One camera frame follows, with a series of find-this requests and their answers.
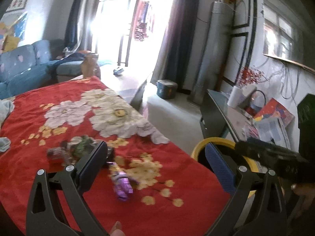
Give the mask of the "left hand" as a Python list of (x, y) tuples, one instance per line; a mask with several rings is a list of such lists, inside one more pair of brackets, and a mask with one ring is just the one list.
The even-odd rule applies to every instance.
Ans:
[(117, 221), (110, 231), (110, 236), (125, 236), (125, 233), (122, 231), (122, 225)]

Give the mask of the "right hand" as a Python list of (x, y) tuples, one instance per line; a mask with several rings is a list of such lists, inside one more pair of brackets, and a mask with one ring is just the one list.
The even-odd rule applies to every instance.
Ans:
[(280, 182), (288, 220), (314, 217), (314, 183)]

